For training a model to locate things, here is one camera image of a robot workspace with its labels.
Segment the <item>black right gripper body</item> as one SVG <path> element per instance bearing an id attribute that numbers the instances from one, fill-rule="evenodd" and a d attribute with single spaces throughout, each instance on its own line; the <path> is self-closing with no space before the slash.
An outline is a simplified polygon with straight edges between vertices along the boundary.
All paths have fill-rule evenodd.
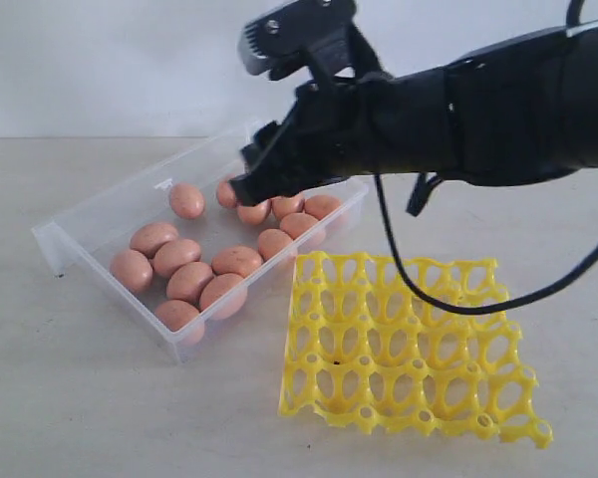
<path id="1" fill-rule="evenodd" d="M 307 88 L 286 122 L 280 156 L 319 180 L 453 169 L 442 69 L 395 79 L 372 73 L 330 94 Z"/>

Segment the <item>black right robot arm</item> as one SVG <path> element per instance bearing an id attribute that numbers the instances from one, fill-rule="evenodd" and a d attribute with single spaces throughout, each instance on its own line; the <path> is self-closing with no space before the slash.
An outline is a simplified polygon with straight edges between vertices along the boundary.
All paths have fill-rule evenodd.
<path id="1" fill-rule="evenodd" d="M 395 78 L 365 38 L 347 43 L 355 75 L 313 68 L 286 119 L 261 129 L 231 180 L 247 206 L 355 175 L 413 173 L 408 211 L 459 180 L 503 187 L 598 168 L 598 24 L 558 27 Z"/>

